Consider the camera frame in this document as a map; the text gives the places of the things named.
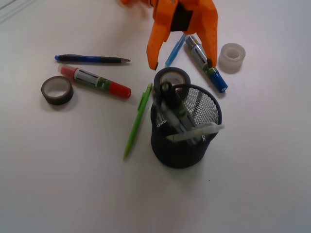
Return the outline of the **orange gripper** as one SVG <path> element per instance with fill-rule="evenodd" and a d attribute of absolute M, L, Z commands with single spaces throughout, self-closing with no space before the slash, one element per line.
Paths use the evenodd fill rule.
<path fill-rule="evenodd" d="M 156 70 L 162 44 L 170 32 L 197 34 L 212 66 L 217 66 L 218 13 L 211 0 L 146 0 L 153 7 L 154 24 L 147 45 L 150 69 Z"/>

